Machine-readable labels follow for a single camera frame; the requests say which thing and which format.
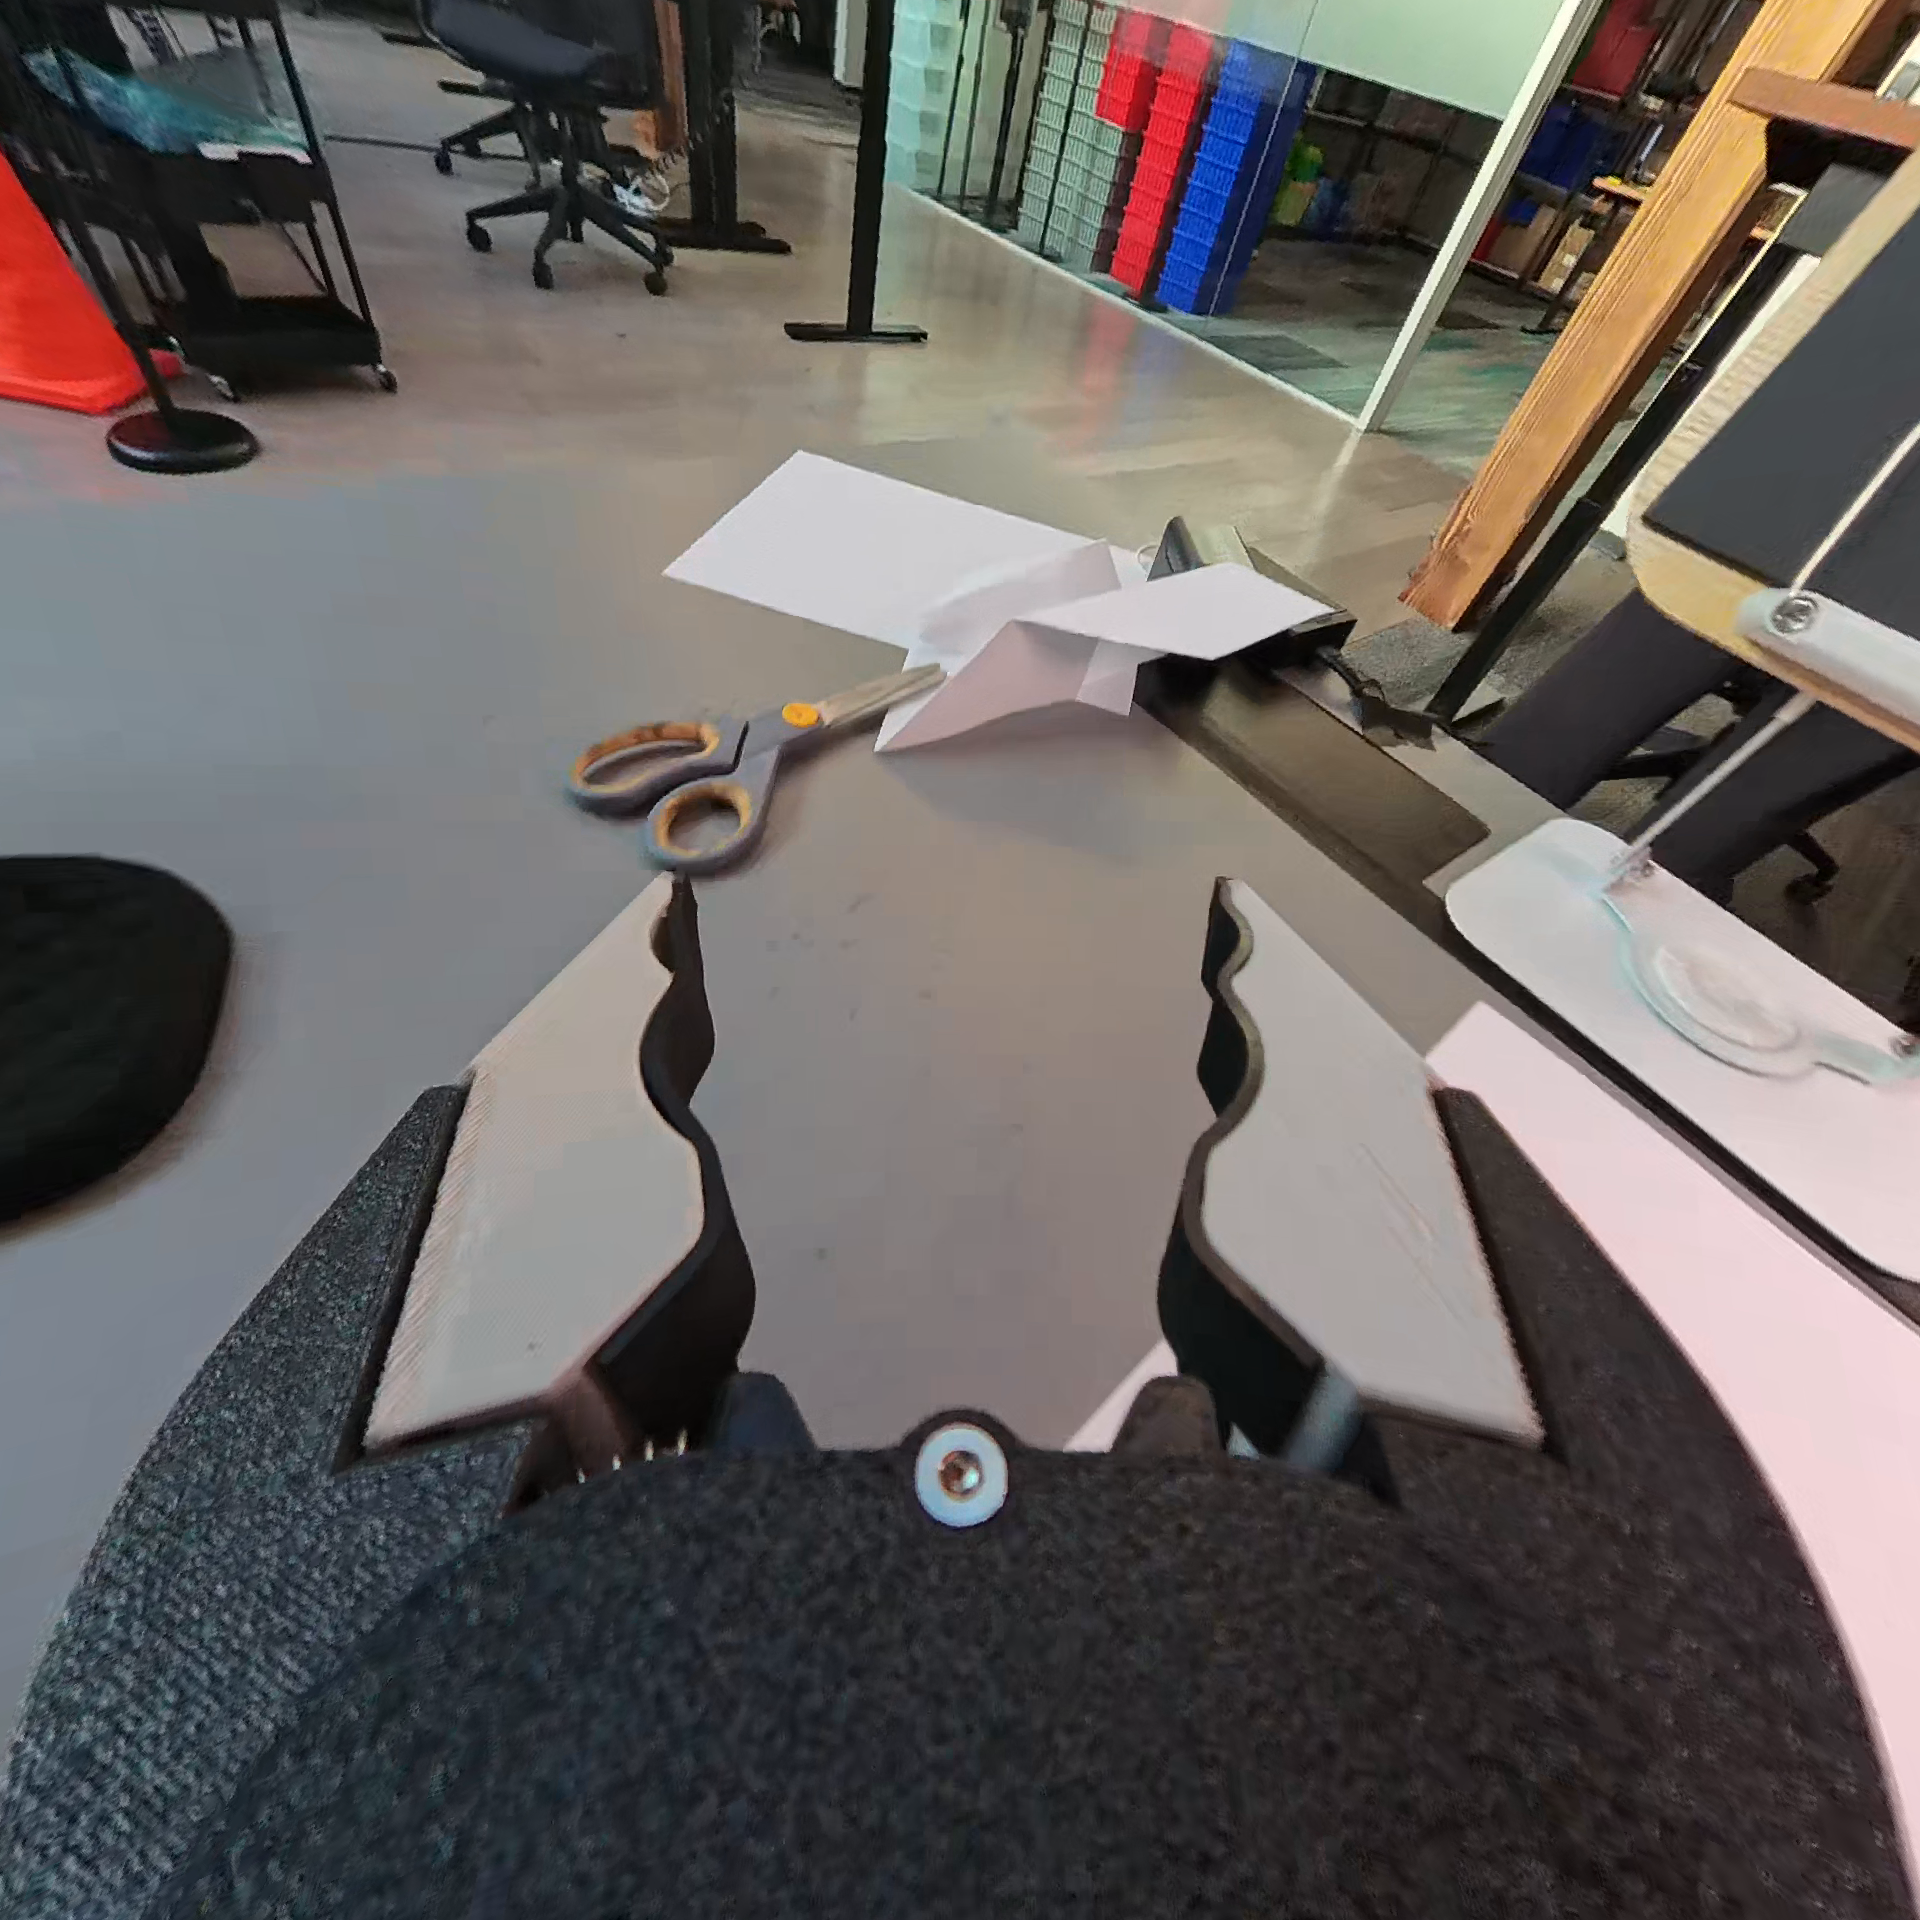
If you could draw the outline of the black metal post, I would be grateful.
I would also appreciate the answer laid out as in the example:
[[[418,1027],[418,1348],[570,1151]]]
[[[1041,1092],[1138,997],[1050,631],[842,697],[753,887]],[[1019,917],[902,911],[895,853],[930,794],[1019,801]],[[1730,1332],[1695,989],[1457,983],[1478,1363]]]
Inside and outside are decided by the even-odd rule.
[[[924,327],[884,325],[876,319],[895,41],[896,4],[870,3],[856,144],[847,316],[839,323],[787,323],[785,336],[795,345],[920,347],[928,340]]]

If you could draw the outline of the black rolling cart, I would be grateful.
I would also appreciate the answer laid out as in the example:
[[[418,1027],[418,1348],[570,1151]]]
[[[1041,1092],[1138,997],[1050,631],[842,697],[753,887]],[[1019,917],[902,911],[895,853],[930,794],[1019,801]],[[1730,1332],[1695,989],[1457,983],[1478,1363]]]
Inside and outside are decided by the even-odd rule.
[[[219,396],[398,392],[282,4],[4,4],[4,155],[136,336]]]

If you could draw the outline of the stack of red crates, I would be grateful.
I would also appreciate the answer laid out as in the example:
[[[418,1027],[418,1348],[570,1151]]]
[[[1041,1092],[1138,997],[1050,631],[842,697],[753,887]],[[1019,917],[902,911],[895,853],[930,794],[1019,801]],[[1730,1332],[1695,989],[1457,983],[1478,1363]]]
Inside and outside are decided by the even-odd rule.
[[[1094,273],[1128,297],[1148,295],[1163,255],[1215,57],[1206,29],[1142,9],[1119,15],[1096,97],[1096,132],[1111,154],[1096,180]]]

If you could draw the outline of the black desk power box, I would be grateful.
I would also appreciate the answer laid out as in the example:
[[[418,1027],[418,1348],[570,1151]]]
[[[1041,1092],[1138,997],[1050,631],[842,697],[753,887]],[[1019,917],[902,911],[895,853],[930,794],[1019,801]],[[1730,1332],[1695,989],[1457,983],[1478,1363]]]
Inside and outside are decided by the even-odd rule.
[[[1264,675],[1338,656],[1355,617],[1231,523],[1169,522],[1148,569],[1152,633],[1200,665]]]

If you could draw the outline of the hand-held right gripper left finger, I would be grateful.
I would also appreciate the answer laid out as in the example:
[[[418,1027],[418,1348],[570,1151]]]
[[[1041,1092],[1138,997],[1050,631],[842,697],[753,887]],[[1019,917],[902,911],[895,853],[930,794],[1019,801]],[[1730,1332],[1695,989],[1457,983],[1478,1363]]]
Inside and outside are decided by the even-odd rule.
[[[711,1058],[697,903],[658,877],[472,1060],[371,1387],[372,1456],[521,1423],[570,1456],[703,1434],[754,1315],[692,1112]]]

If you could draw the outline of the orange traffic cone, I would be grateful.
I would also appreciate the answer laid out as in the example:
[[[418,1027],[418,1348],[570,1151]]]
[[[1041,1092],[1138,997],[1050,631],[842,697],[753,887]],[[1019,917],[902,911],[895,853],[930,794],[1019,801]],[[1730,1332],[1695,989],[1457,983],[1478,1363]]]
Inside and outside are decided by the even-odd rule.
[[[107,416],[151,396],[136,353],[2,160],[2,399]]]

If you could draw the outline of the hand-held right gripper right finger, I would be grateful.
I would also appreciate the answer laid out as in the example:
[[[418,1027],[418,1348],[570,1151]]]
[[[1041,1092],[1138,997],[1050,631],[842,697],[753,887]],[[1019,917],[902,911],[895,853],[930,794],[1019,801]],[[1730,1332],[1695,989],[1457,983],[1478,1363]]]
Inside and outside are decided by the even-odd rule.
[[[1246,880],[1215,884],[1202,985],[1160,1327],[1227,1450],[1355,1473],[1380,1420],[1540,1450],[1424,1057]]]

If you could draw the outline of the black laptop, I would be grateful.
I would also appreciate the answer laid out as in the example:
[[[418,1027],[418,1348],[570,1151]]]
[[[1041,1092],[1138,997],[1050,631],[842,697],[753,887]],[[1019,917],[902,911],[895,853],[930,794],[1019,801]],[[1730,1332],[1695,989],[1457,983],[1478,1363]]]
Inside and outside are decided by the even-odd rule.
[[[1919,159],[1643,472],[1643,596],[1723,655],[1919,741]]]

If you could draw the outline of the black round cushion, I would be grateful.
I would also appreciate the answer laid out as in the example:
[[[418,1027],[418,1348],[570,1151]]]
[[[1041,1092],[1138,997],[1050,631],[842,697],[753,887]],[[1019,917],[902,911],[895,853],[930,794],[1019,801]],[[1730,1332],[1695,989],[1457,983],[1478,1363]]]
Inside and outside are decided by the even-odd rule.
[[[233,968],[219,907],[103,855],[2,860],[2,1221],[111,1180],[182,1114]]]

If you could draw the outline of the black office chair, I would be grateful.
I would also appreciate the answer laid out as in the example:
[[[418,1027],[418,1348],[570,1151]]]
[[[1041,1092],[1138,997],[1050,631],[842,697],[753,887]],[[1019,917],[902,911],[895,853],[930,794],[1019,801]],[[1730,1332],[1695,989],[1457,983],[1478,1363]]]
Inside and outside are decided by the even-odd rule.
[[[673,248],[657,215],[636,202],[632,175],[609,144],[604,90],[596,80],[602,53],[528,20],[512,7],[483,3],[424,3],[424,33],[470,66],[511,107],[514,131],[531,154],[531,186],[520,194],[470,209],[464,239],[472,251],[489,255],[492,227],[543,215],[532,251],[532,281],[555,285],[548,255],[555,245],[578,248],[588,228],[614,239],[642,264],[642,285],[667,295]]]

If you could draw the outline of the white laptop stand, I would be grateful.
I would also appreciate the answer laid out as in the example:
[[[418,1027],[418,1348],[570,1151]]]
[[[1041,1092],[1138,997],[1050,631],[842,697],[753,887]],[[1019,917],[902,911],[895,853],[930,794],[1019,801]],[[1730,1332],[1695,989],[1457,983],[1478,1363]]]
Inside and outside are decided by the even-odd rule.
[[[1785,685],[1633,839],[1567,813],[1448,890],[1467,944],[1858,1263],[1916,1288],[1916,1034],[1739,921],[1708,880],[1916,761]]]

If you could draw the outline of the white partition frame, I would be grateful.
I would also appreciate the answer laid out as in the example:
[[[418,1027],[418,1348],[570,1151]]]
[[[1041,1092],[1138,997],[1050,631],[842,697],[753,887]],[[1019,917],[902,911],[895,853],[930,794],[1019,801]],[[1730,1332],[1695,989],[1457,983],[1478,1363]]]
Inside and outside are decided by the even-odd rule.
[[[1563,3],[1555,11],[1552,25],[1530,63],[1524,80],[1521,83],[1513,103],[1506,107],[1489,154],[1482,159],[1448,235],[1431,259],[1420,295],[1414,299],[1409,316],[1400,325],[1400,333],[1383,361],[1383,368],[1353,419],[1353,431],[1359,434],[1372,437],[1374,432],[1386,431],[1420,357],[1424,355],[1458,281],[1472,260],[1483,228],[1496,217],[1502,205],[1502,194],[1513,183],[1521,159],[1532,143],[1550,98],[1587,44],[1598,11],[1600,3]]]

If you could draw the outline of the grey orange scissors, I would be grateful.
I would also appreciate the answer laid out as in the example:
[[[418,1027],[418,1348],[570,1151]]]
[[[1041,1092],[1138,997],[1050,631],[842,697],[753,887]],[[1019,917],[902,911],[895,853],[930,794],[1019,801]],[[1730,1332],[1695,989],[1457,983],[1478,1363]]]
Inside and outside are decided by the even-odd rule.
[[[640,819],[662,873],[707,877],[747,860],[790,761],[937,691],[947,672],[922,663],[754,716],[666,720],[593,743],[567,772],[567,797],[596,819]]]

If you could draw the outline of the stack of pale green crates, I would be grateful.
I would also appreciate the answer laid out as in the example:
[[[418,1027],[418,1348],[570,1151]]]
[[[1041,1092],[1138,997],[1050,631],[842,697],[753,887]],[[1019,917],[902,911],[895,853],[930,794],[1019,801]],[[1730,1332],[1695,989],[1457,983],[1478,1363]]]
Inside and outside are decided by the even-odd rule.
[[[1097,112],[1119,25],[1111,4],[896,3],[887,183],[1105,275],[1137,154]]]

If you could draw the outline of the stack of blue crates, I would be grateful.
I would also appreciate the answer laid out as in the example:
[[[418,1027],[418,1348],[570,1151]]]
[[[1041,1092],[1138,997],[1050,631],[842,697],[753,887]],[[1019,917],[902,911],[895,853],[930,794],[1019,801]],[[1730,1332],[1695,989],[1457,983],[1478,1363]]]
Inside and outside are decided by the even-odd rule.
[[[1226,314],[1257,251],[1306,120],[1318,69],[1232,39],[1218,65],[1152,299]]]

